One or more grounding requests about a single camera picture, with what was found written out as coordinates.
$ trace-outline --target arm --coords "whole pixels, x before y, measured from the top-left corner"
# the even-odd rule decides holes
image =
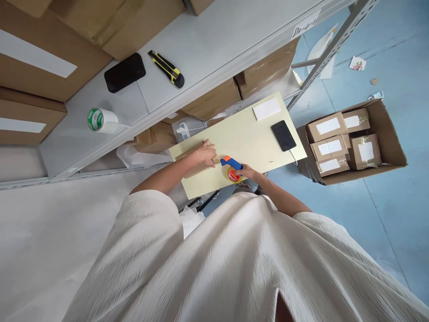
[[[215,167],[215,164],[211,161],[216,156],[214,146],[214,144],[210,144],[206,140],[198,150],[155,172],[134,188],[130,194],[142,190],[158,190],[167,195],[193,167],[200,163]]]
[[[298,212],[311,212],[309,207],[250,166],[243,164],[243,169],[236,171],[236,173],[252,179],[260,185],[280,212],[290,217]]]

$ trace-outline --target white tape roll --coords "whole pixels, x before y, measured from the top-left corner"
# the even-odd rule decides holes
[[[94,132],[109,134],[116,132],[118,127],[129,127],[120,124],[114,112],[101,108],[95,108],[89,111],[88,126]]]

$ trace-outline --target black smartphone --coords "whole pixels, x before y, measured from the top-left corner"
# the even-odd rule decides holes
[[[288,151],[296,147],[295,140],[292,137],[285,121],[280,121],[279,123],[274,124],[271,129],[273,130],[282,151]]]
[[[104,79],[109,92],[116,93],[145,75],[142,56],[135,53],[106,71]]]

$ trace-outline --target person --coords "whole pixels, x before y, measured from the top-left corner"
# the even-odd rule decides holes
[[[183,240],[167,194],[215,151],[206,141],[131,192],[63,321],[429,320],[344,227],[248,165],[237,173],[266,195],[234,193]]]

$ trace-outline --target table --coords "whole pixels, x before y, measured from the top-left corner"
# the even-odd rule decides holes
[[[257,121],[252,108],[272,98],[277,99],[281,111]],[[281,120],[286,122],[296,142],[296,147],[286,152],[281,150],[271,130],[271,126]],[[240,163],[249,164],[259,172],[270,171],[307,157],[279,92],[175,145],[169,150],[171,156],[175,159],[206,139],[215,144],[218,156],[229,155]],[[188,198],[192,199],[231,185],[224,171],[218,164],[216,168],[182,179]]]

